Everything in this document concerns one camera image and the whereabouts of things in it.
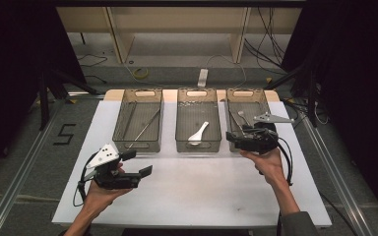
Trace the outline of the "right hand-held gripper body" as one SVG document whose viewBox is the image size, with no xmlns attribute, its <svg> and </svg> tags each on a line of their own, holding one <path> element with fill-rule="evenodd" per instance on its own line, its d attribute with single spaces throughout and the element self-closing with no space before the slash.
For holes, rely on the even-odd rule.
<svg viewBox="0 0 378 236">
<path fill-rule="evenodd" d="M 292 123 L 292 119 L 265 113 L 253 118 L 255 123 L 252 132 L 242 131 L 242 141 L 235 144 L 236 148 L 266 153 L 279 144 L 279 134 L 276 129 L 276 123 Z"/>
</svg>

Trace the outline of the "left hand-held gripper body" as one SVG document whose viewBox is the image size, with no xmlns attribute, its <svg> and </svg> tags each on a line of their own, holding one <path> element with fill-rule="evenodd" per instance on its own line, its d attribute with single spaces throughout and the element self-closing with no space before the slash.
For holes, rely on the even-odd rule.
<svg viewBox="0 0 378 236">
<path fill-rule="evenodd" d="M 93 178 L 99 187 L 107 190 L 137 188 L 142 179 L 139 173 L 118 170 L 121 153 L 112 144 L 104 145 L 86 163 L 86 169 L 92 170 L 86 179 Z"/>
</svg>

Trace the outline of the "metal fork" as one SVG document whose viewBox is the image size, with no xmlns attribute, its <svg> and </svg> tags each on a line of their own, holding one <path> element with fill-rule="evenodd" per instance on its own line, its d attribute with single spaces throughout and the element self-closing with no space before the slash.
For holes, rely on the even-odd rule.
<svg viewBox="0 0 378 236">
<path fill-rule="evenodd" d="M 250 124 L 249 121 L 247 120 L 244 111 L 239 110 L 239 111 L 237 112 L 237 114 L 238 114 L 239 117 L 241 117 L 241 118 L 244 120 L 244 122 L 245 122 L 245 124 L 246 124 L 247 126 L 250 126 L 250 127 L 251 127 L 251 124 Z"/>
</svg>

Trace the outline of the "smoky clear plastic bin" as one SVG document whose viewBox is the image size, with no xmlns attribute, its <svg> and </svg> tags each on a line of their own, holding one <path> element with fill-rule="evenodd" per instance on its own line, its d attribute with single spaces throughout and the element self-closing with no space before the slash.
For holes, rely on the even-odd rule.
<svg viewBox="0 0 378 236">
<path fill-rule="evenodd" d="M 225 112 L 227 122 L 227 132 L 231 132 L 238 137 L 242 136 L 242 132 L 233 131 L 230 124 L 229 111 L 231 111 L 238 123 L 245 125 L 244 120 L 238 116 L 239 110 L 244 111 L 249 123 L 253 125 L 255 121 L 253 118 L 265 113 L 270 113 L 270 107 L 262 89 L 258 88 L 228 88 L 226 90 Z M 235 144 L 229 142 L 229 150 L 231 152 L 238 152 L 239 148 Z"/>
<path fill-rule="evenodd" d="M 192 146 L 188 138 L 208 121 L 202 142 Z M 175 140 L 178 152 L 218 152 L 221 122 L 215 88 L 180 88 L 177 92 Z"/>
<path fill-rule="evenodd" d="M 122 135 L 130 112 L 130 103 L 136 101 L 137 106 L 126 134 L 125 140 Z M 123 152 L 142 131 L 149 119 L 160 108 L 160 113 L 130 149 L 137 152 L 159 152 L 161 139 L 161 112 L 163 108 L 162 90 L 154 89 L 126 89 L 123 93 L 119 114 L 112 135 L 112 141 Z"/>
</svg>

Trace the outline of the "metal chopstick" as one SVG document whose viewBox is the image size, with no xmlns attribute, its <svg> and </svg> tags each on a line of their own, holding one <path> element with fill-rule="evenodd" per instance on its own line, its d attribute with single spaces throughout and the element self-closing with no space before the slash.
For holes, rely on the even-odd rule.
<svg viewBox="0 0 378 236">
<path fill-rule="evenodd" d="M 143 133 L 147 130 L 147 128 L 151 125 L 151 123 L 154 121 L 154 119 L 157 117 L 157 115 L 160 113 L 160 108 L 154 113 L 154 115 L 149 119 L 147 124 L 144 126 L 142 131 L 137 135 L 137 137 L 134 139 L 134 141 L 127 147 L 127 149 L 130 149 L 136 141 L 139 140 L 139 138 L 143 135 Z"/>
<path fill-rule="evenodd" d="M 129 112 L 129 115 L 127 117 L 128 119 L 127 119 L 126 126 L 125 126 L 125 129 L 124 129 L 123 135 L 122 135 L 123 140 L 125 140 L 125 137 L 126 137 L 126 134 L 128 132 L 128 129 L 129 129 L 129 126 L 130 126 L 130 123 L 131 123 L 131 119 L 134 115 L 136 106 L 137 106 L 136 101 L 133 101 L 133 102 L 130 103 L 130 112 Z"/>
</svg>

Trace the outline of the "person's left hand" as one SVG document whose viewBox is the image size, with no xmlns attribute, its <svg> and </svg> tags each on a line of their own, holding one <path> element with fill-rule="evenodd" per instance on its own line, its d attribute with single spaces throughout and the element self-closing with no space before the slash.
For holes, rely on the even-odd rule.
<svg viewBox="0 0 378 236">
<path fill-rule="evenodd" d="M 131 189 L 106 190 L 91 182 L 85 199 L 85 209 L 91 212 L 102 212 L 118 197 L 131 192 Z"/>
</svg>

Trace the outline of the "person's right hand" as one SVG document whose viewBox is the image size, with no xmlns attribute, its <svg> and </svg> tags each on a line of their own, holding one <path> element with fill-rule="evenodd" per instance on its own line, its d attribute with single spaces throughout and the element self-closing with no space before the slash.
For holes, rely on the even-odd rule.
<svg viewBox="0 0 378 236">
<path fill-rule="evenodd" d="M 255 168 L 264 175 L 266 182 L 272 187 L 281 187 L 287 184 L 284 178 L 281 153 L 278 148 L 264 154 L 247 150 L 242 150 L 240 154 L 254 162 Z"/>
</svg>

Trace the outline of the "white table mat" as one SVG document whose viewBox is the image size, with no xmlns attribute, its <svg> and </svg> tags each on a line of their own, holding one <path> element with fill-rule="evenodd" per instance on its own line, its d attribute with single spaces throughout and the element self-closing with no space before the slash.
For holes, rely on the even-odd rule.
<svg viewBox="0 0 378 236">
<path fill-rule="evenodd" d="M 119 101 L 101 101 L 82 145 L 52 222 L 70 224 L 80 208 L 73 206 L 74 193 L 89 157 L 111 142 Z M 139 154 L 125 161 L 127 172 L 153 166 L 139 187 L 117 199 L 95 224 L 119 227 L 159 228 L 257 228 L 277 224 L 279 206 L 270 185 L 249 159 L 230 152 L 222 137 L 220 152 L 178 153 L 174 125 L 176 102 L 164 103 L 161 152 Z M 321 200 L 297 137 L 290 124 L 276 124 L 291 149 L 290 187 L 301 210 L 317 227 L 329 227 L 331 219 Z"/>
</svg>

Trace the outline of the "white power strip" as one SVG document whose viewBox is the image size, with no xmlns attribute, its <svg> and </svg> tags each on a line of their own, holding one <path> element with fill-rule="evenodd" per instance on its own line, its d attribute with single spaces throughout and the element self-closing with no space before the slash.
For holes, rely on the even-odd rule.
<svg viewBox="0 0 378 236">
<path fill-rule="evenodd" d="M 199 78 L 198 78 L 198 87 L 199 88 L 204 88 L 207 83 L 207 78 L 208 78 L 208 70 L 207 69 L 201 69 Z"/>
</svg>

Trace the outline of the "black metal stand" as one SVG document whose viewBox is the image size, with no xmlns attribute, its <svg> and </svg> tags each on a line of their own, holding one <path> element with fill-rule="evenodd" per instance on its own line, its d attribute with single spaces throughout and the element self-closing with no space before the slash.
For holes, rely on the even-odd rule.
<svg viewBox="0 0 378 236">
<path fill-rule="evenodd" d="M 315 82 L 315 71 L 311 66 L 306 66 L 305 64 L 300 65 L 296 69 L 282 76 L 275 82 L 270 83 L 265 86 L 265 90 L 275 89 L 290 80 L 294 80 L 294 83 L 290 89 L 290 93 L 293 97 L 307 96 L 307 112 L 306 115 L 310 123 L 316 127 L 316 82 Z"/>
<path fill-rule="evenodd" d="M 47 70 L 41 73 L 37 79 L 38 94 L 40 101 L 41 121 L 39 130 L 42 131 L 50 120 L 48 93 L 51 92 L 56 99 L 65 99 L 68 91 L 64 84 L 69 83 L 73 86 L 92 95 L 99 95 L 99 92 L 86 84 L 85 80 L 77 80 L 60 70 Z"/>
</svg>

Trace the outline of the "yellow tape roll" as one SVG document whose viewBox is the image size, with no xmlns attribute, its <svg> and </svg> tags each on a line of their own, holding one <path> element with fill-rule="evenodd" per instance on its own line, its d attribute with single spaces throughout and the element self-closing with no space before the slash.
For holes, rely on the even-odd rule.
<svg viewBox="0 0 378 236">
<path fill-rule="evenodd" d="M 133 71 L 133 77 L 137 80 L 142 80 L 149 75 L 149 70 L 147 68 L 137 68 Z"/>
</svg>

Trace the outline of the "black curtain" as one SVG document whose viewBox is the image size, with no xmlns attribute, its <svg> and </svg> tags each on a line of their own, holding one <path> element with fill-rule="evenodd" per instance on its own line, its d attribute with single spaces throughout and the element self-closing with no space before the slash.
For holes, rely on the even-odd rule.
<svg viewBox="0 0 378 236">
<path fill-rule="evenodd" d="M 318 39 L 321 97 L 378 200 L 378 0 L 306 0 L 283 68 L 299 66 Z"/>
<path fill-rule="evenodd" d="M 38 78 L 51 71 L 85 80 L 56 8 L 0 0 L 0 155 L 36 99 Z"/>
</svg>

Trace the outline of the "light wooden shelf unit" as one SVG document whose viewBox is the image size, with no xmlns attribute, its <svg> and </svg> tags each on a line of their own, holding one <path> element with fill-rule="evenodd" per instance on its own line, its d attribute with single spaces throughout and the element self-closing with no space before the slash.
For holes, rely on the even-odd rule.
<svg viewBox="0 0 378 236">
<path fill-rule="evenodd" d="M 59 7 L 67 32 L 107 32 L 120 63 L 137 33 L 227 33 L 232 60 L 241 61 L 245 35 L 263 33 L 273 22 L 276 34 L 291 34 L 299 8 L 276 7 Z"/>
</svg>

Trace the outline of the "aluminium floor rail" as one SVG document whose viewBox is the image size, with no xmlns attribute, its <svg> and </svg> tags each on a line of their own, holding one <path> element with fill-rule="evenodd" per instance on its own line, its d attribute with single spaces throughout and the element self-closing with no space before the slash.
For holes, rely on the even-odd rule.
<svg viewBox="0 0 378 236">
<path fill-rule="evenodd" d="M 336 165 L 331 153 L 329 152 L 325 142 L 319 131 L 312 125 L 306 116 L 302 116 L 302 123 L 310 136 L 314 147 L 325 166 L 325 169 L 339 195 L 340 200 L 348 215 L 357 236 L 373 236 L 368 222 L 364 216 L 363 211 L 359 207 L 353 193 L 347 185 L 347 182 L 342 175 L 340 169 Z"/>
<path fill-rule="evenodd" d="M 54 125 L 54 120 L 64 104 L 64 100 L 57 100 L 53 103 L 47 123 L 34 136 L 34 140 L 31 142 L 28 153 L 23 157 L 23 162 L 18 168 L 16 168 L 16 172 L 11 178 L 8 188 L 3 195 L 0 196 L 0 230 L 5 223 L 9 212 L 11 211 L 18 194 L 24 186 L 32 167 L 42 150 L 42 147 L 44 146 L 44 143 Z"/>
</svg>

